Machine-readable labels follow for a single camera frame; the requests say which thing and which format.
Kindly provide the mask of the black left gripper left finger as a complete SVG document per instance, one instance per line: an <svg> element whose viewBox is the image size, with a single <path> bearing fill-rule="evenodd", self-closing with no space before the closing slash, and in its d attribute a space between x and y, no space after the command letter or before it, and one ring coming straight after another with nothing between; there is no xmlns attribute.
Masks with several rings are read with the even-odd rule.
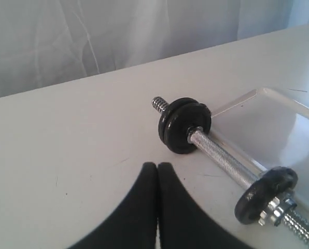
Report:
<svg viewBox="0 0 309 249"><path fill-rule="evenodd" d="M155 248L158 171L145 162L132 188L114 211L70 248Z"/></svg>

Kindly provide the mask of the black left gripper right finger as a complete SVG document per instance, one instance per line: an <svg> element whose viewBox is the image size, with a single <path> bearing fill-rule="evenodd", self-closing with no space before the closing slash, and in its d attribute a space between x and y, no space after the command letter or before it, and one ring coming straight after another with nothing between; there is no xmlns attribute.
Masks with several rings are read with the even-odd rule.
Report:
<svg viewBox="0 0 309 249"><path fill-rule="evenodd" d="M161 248L245 248L198 206L170 163L158 165L158 184Z"/></svg>

